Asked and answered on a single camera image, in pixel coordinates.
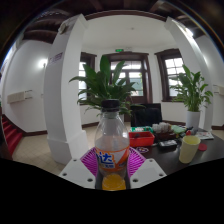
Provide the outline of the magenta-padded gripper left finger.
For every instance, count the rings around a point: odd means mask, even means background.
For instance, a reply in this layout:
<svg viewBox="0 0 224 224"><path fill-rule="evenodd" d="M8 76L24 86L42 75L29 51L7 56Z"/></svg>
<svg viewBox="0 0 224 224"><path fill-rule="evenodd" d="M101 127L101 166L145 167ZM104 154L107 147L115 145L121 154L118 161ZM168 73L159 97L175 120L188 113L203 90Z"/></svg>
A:
<svg viewBox="0 0 224 224"><path fill-rule="evenodd" d="M78 186L95 189L98 175L98 161L95 148L88 150L80 159L73 158L59 176Z"/></svg>

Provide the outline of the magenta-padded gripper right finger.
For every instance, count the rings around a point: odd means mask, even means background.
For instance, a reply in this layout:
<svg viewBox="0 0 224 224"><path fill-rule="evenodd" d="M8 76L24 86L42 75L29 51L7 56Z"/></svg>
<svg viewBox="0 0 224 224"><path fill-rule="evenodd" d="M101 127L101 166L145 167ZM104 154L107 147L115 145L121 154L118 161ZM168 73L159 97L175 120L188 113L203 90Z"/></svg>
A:
<svg viewBox="0 0 224 224"><path fill-rule="evenodd" d="M140 188L166 176L166 173L153 159L146 159L134 148L129 149L127 175L131 189Z"/></svg>

